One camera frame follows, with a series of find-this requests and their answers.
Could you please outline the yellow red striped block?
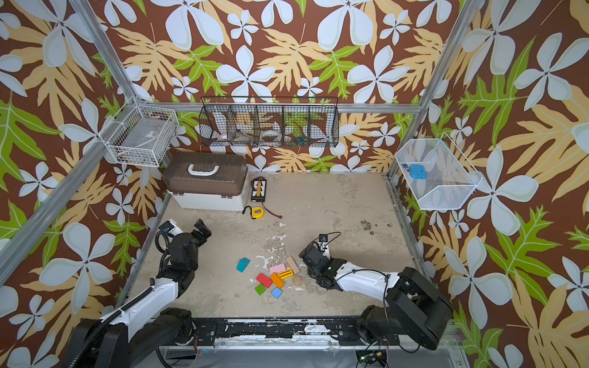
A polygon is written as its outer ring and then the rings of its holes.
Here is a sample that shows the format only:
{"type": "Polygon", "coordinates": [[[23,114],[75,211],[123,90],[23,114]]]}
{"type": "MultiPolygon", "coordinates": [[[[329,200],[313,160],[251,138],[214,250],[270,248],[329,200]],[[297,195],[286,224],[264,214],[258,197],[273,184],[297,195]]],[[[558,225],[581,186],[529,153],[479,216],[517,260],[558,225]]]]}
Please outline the yellow red striped block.
{"type": "Polygon", "coordinates": [[[294,272],[291,269],[286,269],[285,271],[281,271],[281,272],[278,273],[278,276],[282,280],[286,280],[286,279],[292,278],[294,275],[295,274],[294,274],[294,272]]]}

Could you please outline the orange block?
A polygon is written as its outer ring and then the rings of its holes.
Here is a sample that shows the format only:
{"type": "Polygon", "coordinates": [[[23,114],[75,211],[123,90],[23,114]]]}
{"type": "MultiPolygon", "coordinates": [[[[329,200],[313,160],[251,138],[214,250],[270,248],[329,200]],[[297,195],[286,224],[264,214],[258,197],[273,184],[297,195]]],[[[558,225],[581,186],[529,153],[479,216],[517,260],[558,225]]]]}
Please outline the orange block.
{"type": "Polygon", "coordinates": [[[278,289],[282,289],[285,285],[285,282],[280,278],[280,276],[277,273],[272,273],[270,279],[274,286],[276,286],[276,288],[278,289]]]}

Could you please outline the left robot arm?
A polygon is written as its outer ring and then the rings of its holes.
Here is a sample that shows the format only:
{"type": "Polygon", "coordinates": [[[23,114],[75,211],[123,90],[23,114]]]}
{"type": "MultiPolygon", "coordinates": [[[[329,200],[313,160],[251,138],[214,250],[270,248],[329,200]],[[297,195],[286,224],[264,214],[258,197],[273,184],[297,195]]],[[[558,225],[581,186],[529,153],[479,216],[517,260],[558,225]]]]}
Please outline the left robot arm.
{"type": "Polygon", "coordinates": [[[86,319],[74,329],[63,367],[136,367],[168,343],[187,345],[196,339],[190,311],[172,307],[192,283],[199,267],[199,248],[212,233],[199,219],[191,232],[173,220],[159,226],[155,241],[161,253],[157,276],[132,300],[99,319],[86,319]]]}

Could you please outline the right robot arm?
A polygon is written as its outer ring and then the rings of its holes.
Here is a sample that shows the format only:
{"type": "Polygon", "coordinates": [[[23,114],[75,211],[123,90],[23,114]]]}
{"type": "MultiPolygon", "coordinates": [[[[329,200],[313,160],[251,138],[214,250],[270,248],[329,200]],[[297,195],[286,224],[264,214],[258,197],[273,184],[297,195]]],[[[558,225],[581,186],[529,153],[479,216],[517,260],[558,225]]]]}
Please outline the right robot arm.
{"type": "Polygon", "coordinates": [[[415,268],[401,272],[362,268],[331,258],[328,248],[315,242],[299,257],[320,287],[363,294],[383,303],[367,307],[357,319],[358,334],[366,343],[388,340],[398,344],[398,337],[404,334],[425,349],[438,348],[454,308],[415,268]]]}

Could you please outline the round natural wood block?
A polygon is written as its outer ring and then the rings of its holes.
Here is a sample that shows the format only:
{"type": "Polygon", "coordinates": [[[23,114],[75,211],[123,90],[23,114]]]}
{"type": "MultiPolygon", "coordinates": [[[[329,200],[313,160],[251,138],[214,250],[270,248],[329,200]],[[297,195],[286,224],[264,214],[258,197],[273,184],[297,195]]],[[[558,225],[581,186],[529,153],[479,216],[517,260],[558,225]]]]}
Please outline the round natural wood block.
{"type": "Polygon", "coordinates": [[[300,276],[294,277],[293,283],[295,286],[297,286],[297,287],[301,286],[302,282],[303,282],[302,277],[300,277],[300,276]]]}

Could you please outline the pink block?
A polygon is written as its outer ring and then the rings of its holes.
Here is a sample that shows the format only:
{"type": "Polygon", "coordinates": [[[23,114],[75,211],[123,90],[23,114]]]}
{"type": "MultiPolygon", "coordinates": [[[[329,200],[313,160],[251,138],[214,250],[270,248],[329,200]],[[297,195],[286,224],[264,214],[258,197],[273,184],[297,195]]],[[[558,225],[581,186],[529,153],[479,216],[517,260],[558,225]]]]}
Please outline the pink block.
{"type": "Polygon", "coordinates": [[[271,266],[271,268],[269,269],[269,272],[270,272],[270,274],[279,274],[285,270],[286,270],[286,267],[284,264],[278,264],[278,265],[271,266]]]}

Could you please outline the blue block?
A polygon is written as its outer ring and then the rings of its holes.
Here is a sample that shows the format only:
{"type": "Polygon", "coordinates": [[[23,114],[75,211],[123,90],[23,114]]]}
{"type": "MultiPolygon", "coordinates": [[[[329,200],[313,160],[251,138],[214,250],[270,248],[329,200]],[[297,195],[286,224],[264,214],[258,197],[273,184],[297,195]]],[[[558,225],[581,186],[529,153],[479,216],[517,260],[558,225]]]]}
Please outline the blue block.
{"type": "Polygon", "coordinates": [[[275,298],[280,298],[282,296],[282,289],[281,288],[274,288],[271,292],[271,295],[275,298]]]}

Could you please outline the teal wedge block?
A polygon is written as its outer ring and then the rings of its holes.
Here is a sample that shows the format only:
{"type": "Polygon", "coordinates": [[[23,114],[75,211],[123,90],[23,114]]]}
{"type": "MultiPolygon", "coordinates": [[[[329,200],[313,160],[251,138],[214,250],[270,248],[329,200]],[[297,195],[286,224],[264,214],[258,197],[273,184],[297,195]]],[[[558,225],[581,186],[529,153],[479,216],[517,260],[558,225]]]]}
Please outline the teal wedge block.
{"type": "Polygon", "coordinates": [[[251,260],[248,258],[242,258],[238,261],[238,265],[236,266],[236,270],[240,273],[243,273],[247,267],[249,266],[251,260]]]}

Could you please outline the green block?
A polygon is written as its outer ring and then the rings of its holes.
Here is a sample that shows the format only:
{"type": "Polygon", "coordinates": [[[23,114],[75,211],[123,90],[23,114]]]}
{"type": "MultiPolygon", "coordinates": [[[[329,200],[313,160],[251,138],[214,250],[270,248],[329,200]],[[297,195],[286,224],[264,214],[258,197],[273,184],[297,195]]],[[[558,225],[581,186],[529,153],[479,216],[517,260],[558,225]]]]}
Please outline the green block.
{"type": "Polygon", "coordinates": [[[258,295],[262,295],[263,293],[265,293],[267,288],[265,287],[265,285],[257,285],[255,290],[258,295]]]}

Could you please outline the brown lid tool box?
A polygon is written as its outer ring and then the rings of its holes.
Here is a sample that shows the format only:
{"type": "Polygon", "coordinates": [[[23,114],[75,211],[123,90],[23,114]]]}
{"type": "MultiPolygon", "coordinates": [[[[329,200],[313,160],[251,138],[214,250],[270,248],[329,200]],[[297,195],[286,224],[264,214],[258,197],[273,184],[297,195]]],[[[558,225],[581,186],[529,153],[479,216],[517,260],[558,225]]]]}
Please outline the brown lid tool box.
{"type": "Polygon", "coordinates": [[[246,204],[247,176],[242,156],[180,152],[163,179],[168,193],[184,209],[240,212],[246,204]]]}

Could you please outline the yellow tape measure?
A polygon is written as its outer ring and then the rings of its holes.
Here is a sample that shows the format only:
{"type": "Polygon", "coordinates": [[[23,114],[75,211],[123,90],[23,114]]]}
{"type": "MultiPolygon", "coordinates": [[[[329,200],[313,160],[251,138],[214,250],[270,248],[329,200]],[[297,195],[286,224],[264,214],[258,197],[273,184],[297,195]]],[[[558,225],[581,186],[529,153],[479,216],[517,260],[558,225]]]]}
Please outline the yellow tape measure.
{"type": "Polygon", "coordinates": [[[265,211],[262,207],[260,206],[254,206],[252,207],[251,205],[247,205],[243,210],[242,210],[242,214],[246,214],[249,213],[251,219],[262,219],[265,211]]]}

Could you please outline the black orange battery charger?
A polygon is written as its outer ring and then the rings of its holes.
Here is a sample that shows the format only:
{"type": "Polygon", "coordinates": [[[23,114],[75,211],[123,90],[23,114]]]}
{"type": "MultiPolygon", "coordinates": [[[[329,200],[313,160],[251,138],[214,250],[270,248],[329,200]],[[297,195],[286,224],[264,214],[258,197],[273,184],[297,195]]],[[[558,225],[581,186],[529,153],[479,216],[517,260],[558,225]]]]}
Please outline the black orange battery charger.
{"type": "Polygon", "coordinates": [[[252,202],[265,202],[267,180],[259,176],[252,181],[252,202]]]}

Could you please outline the blue object in basket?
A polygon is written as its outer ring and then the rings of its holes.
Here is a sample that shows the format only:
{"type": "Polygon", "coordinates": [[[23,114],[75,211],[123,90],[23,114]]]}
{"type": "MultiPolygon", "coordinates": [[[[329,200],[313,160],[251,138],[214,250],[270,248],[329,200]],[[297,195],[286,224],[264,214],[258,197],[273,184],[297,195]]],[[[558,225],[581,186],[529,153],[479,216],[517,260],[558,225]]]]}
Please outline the blue object in basket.
{"type": "Polygon", "coordinates": [[[412,179],[425,180],[427,178],[425,167],[420,164],[412,164],[409,167],[409,174],[412,179]]]}

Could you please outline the white mesh basket right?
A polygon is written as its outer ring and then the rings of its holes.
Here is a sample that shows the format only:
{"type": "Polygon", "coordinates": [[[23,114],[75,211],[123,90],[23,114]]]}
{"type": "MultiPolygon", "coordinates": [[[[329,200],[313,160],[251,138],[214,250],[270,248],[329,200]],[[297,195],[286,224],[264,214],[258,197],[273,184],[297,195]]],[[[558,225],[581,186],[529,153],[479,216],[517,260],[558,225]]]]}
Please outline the white mesh basket right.
{"type": "Polygon", "coordinates": [[[451,211],[463,208],[483,181],[458,143],[448,135],[441,138],[408,140],[395,154],[411,193],[423,211],[451,211]],[[425,180],[412,179],[409,167],[425,167],[425,180]]]}

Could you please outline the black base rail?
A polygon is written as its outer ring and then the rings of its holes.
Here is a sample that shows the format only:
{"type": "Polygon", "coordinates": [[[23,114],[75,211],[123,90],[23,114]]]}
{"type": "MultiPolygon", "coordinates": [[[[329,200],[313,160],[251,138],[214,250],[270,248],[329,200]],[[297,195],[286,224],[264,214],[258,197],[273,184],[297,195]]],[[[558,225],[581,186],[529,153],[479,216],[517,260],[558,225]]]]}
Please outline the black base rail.
{"type": "Polygon", "coordinates": [[[219,347],[224,342],[311,344],[316,341],[337,346],[367,345],[373,340],[397,343],[404,334],[397,322],[370,327],[359,316],[193,318],[193,333],[199,347],[219,347]]]}

